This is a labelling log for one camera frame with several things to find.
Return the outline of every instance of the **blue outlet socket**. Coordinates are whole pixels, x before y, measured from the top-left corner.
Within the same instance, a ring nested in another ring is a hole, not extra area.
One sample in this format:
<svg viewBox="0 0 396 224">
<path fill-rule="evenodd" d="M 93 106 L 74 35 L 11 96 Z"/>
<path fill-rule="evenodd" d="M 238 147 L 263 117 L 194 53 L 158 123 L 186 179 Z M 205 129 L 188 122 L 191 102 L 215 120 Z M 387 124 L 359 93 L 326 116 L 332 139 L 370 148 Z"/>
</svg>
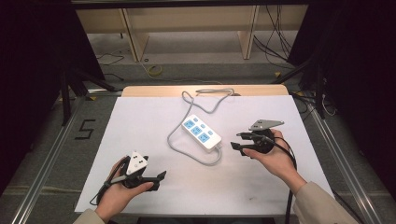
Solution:
<svg viewBox="0 0 396 224">
<path fill-rule="evenodd" d="M 201 135 L 198 136 L 199 140 L 201 140 L 201 142 L 206 142 L 207 140 L 209 140 L 209 136 L 206 133 L 203 133 Z"/>
<path fill-rule="evenodd" d="M 197 135 L 198 133 L 201 133 L 202 130 L 200 128 L 198 128 L 198 126 L 196 126 L 195 128 L 191 129 L 191 132 L 195 135 Z"/>
<path fill-rule="evenodd" d="M 194 126 L 194 122 L 192 122 L 190 119 L 187 122 L 184 122 L 184 126 L 186 126 L 187 129 L 190 129 L 192 126 Z"/>
</svg>

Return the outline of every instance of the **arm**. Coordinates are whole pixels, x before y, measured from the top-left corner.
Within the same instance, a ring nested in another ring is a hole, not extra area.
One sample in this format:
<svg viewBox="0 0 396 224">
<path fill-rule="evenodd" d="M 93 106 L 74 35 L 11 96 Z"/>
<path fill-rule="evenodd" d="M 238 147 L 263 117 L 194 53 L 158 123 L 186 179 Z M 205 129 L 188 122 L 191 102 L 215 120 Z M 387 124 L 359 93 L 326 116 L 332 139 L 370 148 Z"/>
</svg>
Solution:
<svg viewBox="0 0 396 224">
<path fill-rule="evenodd" d="M 112 173 L 117 165 L 117 162 L 110 173 Z M 117 171 L 115 177 L 120 176 L 120 169 Z M 112 217 L 120 213 L 135 196 L 145 192 L 153 186 L 152 182 L 144 183 L 134 189 L 127 189 L 121 183 L 112 185 L 106 190 L 101 201 L 96 207 L 95 211 L 87 209 L 76 221 L 78 223 L 88 224 L 102 224 L 107 223 Z"/>
<path fill-rule="evenodd" d="M 276 142 L 289 150 L 280 131 L 272 130 Z M 245 154 L 256 159 L 273 175 L 282 179 L 296 197 L 294 212 L 301 223 L 357 223 L 326 191 L 315 183 L 307 183 L 294 169 L 288 155 L 274 147 L 269 153 L 244 148 Z"/>
</svg>

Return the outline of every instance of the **white tabletop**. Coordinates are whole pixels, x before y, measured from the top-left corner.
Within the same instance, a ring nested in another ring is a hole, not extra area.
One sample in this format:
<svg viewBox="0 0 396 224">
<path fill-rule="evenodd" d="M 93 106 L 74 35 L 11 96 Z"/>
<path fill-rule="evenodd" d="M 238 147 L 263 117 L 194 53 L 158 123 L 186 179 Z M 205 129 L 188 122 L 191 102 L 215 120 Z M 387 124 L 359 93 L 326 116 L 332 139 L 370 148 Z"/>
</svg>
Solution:
<svg viewBox="0 0 396 224">
<path fill-rule="evenodd" d="M 195 97 L 195 103 L 212 108 L 220 96 Z M 283 120 L 276 127 L 291 145 L 299 173 L 332 195 L 308 138 L 295 103 L 290 96 L 235 96 L 223 101 L 208 115 L 193 107 L 197 115 L 222 137 L 222 158 L 215 166 L 204 166 L 172 150 L 167 135 L 180 123 L 189 104 L 181 97 L 119 98 L 114 106 L 101 146 L 81 193 L 76 212 L 94 208 L 89 201 L 97 193 L 112 167 L 136 150 L 149 156 L 143 176 L 167 171 L 158 191 L 134 198 L 123 211 L 137 216 L 157 217 L 273 217 L 284 215 L 289 189 L 257 161 L 242 157 L 230 142 L 250 144 L 236 136 L 248 132 L 257 119 Z M 172 135 L 175 147 L 201 160 L 207 154 L 181 128 Z"/>
</svg>

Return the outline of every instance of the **sleeve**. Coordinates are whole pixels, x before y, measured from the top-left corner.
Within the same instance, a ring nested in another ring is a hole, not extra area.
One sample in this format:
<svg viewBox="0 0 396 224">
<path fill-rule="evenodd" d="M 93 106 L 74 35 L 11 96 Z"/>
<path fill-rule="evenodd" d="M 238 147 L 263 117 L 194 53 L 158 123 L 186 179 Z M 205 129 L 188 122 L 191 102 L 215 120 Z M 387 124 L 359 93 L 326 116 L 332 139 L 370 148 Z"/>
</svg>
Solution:
<svg viewBox="0 0 396 224">
<path fill-rule="evenodd" d="M 300 223 L 358 223 L 330 194 L 313 182 L 299 189 L 293 210 Z"/>
<path fill-rule="evenodd" d="M 105 224 L 99 216 L 91 209 L 85 210 L 74 224 Z"/>
</svg>

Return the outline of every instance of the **power strip switch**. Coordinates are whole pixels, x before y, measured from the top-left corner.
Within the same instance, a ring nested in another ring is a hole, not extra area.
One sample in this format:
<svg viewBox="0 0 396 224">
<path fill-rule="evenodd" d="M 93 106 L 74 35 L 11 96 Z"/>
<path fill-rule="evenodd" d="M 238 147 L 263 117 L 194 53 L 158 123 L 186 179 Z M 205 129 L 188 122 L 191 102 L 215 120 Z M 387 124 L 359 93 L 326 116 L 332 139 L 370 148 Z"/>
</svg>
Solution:
<svg viewBox="0 0 396 224">
<path fill-rule="evenodd" d="M 196 115 L 188 116 L 181 126 L 206 152 L 221 148 L 221 137 Z"/>
</svg>

